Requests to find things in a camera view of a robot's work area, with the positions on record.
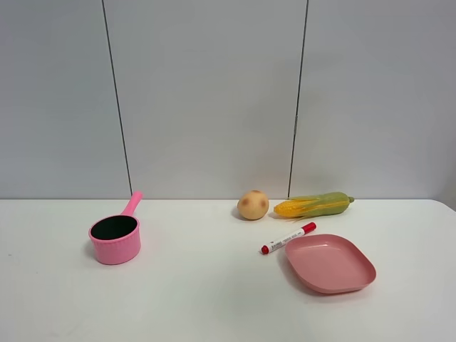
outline white table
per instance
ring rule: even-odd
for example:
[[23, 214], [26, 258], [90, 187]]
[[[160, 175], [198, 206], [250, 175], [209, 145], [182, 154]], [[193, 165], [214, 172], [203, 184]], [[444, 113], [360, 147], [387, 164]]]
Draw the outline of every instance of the white table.
[[[277, 201], [271, 201], [271, 208]], [[246, 222], [235, 201], [142, 201], [142, 249], [103, 266], [92, 223], [120, 200], [0, 201], [1, 342], [456, 341], [456, 212], [431, 200], [358, 200], [316, 218], [372, 261], [368, 288], [316, 296], [270, 239], [298, 223]]]

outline white wall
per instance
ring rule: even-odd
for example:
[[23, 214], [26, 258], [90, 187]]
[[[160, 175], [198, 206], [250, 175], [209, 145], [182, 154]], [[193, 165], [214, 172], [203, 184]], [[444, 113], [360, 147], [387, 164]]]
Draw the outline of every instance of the white wall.
[[455, 19], [453, 0], [310, 0], [291, 195], [447, 191]]
[[133, 188], [285, 197], [305, 1], [105, 5]]
[[0, 197], [130, 194], [100, 1], [0, 2]]

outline pink plate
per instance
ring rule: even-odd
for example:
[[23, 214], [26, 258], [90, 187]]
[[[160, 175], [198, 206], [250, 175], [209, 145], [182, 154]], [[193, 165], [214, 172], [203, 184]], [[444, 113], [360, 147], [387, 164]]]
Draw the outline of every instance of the pink plate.
[[368, 258], [337, 235], [299, 237], [285, 246], [285, 253], [302, 282], [323, 294], [361, 290], [377, 275]]

